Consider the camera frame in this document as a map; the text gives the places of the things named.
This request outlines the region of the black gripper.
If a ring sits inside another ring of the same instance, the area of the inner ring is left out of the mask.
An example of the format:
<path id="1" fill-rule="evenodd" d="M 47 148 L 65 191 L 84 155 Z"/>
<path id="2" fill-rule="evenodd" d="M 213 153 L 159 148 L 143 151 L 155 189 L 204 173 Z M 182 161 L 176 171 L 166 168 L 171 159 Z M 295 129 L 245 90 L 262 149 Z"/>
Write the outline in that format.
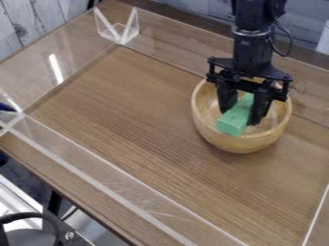
<path id="1" fill-rule="evenodd" d="M 233 29 L 231 58 L 210 57 L 206 79 L 217 86 L 218 106 L 226 113 L 238 102 L 238 91 L 254 95 L 249 124 L 255 126 L 267 115 L 274 100 L 287 99 L 291 75 L 273 66 L 274 28 L 247 31 Z"/>

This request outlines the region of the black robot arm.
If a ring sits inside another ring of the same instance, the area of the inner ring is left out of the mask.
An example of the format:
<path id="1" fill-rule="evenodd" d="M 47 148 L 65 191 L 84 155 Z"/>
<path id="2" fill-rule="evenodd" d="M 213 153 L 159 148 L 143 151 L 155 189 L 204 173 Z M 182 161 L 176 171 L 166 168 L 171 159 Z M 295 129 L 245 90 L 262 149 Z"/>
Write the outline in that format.
<path id="1" fill-rule="evenodd" d="M 274 100 L 285 102 L 293 77 L 273 66 L 275 28 L 286 0 L 231 0 L 235 23 L 233 57 L 208 57 L 206 80 L 215 84 L 218 107 L 226 113 L 238 103 L 238 91 L 253 94 L 247 124 L 258 125 Z"/>

